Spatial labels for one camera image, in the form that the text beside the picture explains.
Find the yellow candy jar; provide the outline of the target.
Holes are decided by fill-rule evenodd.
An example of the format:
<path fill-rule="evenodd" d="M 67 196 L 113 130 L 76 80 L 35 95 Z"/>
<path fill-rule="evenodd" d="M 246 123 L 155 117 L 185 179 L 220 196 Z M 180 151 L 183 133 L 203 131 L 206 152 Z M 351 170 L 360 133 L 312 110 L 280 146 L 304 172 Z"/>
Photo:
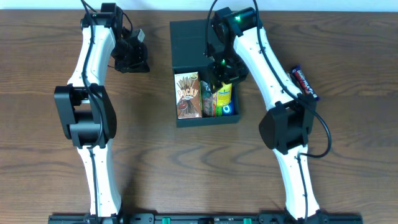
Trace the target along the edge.
<path fill-rule="evenodd" d="M 231 102 L 232 84 L 222 83 L 222 87 L 216 92 L 216 105 L 226 106 Z"/>

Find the black gift box with lid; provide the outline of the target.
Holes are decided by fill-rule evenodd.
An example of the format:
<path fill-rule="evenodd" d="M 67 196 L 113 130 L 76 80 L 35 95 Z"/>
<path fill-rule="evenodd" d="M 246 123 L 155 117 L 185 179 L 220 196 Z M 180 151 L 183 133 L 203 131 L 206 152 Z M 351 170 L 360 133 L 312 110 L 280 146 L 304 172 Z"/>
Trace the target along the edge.
<path fill-rule="evenodd" d="M 205 57 L 206 20 L 170 22 L 173 74 L 198 72 L 203 81 L 210 81 L 208 65 L 212 62 Z M 237 123 L 240 119 L 238 88 L 232 88 L 234 114 L 220 117 L 176 119 L 178 128 Z"/>

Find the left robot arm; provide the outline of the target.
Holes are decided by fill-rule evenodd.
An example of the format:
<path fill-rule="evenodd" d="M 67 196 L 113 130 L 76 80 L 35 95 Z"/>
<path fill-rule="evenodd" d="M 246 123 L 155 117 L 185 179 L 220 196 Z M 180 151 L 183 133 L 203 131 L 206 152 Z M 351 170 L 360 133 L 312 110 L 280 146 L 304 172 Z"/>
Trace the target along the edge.
<path fill-rule="evenodd" d="M 112 146 L 117 117 L 105 88 L 109 60 L 120 73 L 148 73 L 145 34 L 126 28 L 127 14 L 113 2 L 99 11 L 82 2 L 83 43 L 76 68 L 64 86 L 56 86 L 54 100 L 64 135 L 76 147 L 90 191 L 87 215 L 49 217 L 50 223 L 125 223 L 122 198 L 114 177 Z"/>

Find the blue Oreo pack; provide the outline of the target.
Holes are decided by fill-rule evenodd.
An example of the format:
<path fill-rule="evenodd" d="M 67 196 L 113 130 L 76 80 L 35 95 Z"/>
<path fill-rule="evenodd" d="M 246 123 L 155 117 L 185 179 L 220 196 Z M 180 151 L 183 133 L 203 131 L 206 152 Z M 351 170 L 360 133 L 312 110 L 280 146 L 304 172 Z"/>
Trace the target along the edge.
<path fill-rule="evenodd" d="M 230 101 L 229 104 L 227 104 L 226 106 L 223 106 L 221 108 L 221 111 L 222 111 L 222 115 L 223 116 L 234 115 L 234 103 L 233 103 L 233 101 Z"/>

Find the green candy bar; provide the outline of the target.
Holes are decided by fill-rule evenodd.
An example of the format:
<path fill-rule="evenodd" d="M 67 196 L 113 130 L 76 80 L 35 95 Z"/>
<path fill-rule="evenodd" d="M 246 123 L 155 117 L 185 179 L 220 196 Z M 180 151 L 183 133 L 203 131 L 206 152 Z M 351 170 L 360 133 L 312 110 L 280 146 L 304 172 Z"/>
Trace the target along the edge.
<path fill-rule="evenodd" d="M 289 78 L 292 81 L 292 83 L 294 85 L 297 85 L 297 81 L 296 81 L 295 77 L 290 72 L 286 72 L 286 74 L 289 76 Z"/>

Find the purple Dairy Milk bar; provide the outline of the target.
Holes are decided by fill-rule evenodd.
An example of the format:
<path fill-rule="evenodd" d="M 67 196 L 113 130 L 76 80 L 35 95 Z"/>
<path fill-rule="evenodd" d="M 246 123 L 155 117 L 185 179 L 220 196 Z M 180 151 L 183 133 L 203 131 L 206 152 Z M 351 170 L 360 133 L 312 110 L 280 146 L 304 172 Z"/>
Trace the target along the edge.
<path fill-rule="evenodd" d="M 309 84 L 307 78 L 305 77 L 300 65 L 297 65 L 291 70 L 292 76 L 295 78 L 295 81 L 298 83 L 299 87 L 306 95 L 312 95 L 316 101 L 320 98 L 315 93 L 315 90 Z"/>

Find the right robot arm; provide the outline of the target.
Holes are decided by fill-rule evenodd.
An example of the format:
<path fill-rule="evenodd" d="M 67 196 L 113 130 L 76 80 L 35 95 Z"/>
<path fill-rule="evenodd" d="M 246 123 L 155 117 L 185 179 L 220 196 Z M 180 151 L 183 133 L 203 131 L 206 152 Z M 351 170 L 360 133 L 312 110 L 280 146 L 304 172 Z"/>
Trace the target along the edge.
<path fill-rule="evenodd" d="M 308 137 L 312 132 L 316 99 L 304 93 L 286 74 L 271 45 L 259 13 L 249 7 L 233 12 L 225 7 L 210 11 L 205 29 L 213 29 L 223 44 L 215 50 L 206 41 L 205 55 L 213 58 L 211 89 L 238 84 L 252 75 L 266 106 L 259 123 L 264 144 L 279 163 L 285 187 L 286 217 L 294 223 L 319 223 L 320 206 L 308 170 Z"/>

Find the brown Pocky box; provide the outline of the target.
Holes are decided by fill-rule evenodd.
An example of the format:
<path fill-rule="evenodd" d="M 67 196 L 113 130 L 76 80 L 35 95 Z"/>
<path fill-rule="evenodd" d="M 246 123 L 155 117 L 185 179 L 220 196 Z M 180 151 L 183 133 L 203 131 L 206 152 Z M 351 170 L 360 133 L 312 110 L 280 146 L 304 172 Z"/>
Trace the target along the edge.
<path fill-rule="evenodd" d="M 178 119 L 202 118 L 201 87 L 198 72 L 175 74 Z"/>

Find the green clear snack bag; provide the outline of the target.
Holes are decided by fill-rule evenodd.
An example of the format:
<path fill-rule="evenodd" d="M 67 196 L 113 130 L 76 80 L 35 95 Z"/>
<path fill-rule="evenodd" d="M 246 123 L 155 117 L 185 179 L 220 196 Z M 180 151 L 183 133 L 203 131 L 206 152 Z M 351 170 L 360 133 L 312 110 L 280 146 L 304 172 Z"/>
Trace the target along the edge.
<path fill-rule="evenodd" d="M 202 114 L 204 117 L 219 117 L 222 116 L 222 107 L 216 106 L 214 97 L 210 90 L 210 85 L 201 81 L 201 101 L 202 101 Z"/>

